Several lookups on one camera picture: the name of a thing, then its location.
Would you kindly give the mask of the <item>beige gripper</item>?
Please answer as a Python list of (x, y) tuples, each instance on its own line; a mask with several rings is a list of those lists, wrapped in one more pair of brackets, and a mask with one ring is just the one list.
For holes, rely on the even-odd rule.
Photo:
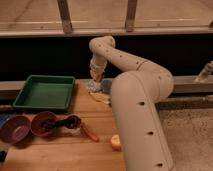
[(90, 74), (92, 75), (93, 81), (97, 82), (97, 75), (100, 75), (98, 77), (98, 82), (101, 82), (104, 78), (104, 71), (107, 66), (106, 61), (102, 61), (101, 63), (97, 63), (94, 59), (90, 61)]

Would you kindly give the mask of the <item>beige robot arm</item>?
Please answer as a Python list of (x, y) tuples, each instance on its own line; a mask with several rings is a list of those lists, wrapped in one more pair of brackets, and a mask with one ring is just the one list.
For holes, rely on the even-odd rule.
[(115, 115), (126, 171), (176, 171), (155, 104), (173, 91), (166, 68), (115, 48), (111, 36), (89, 42), (93, 53), (90, 74), (103, 79), (108, 63), (121, 70), (112, 81), (110, 100)]

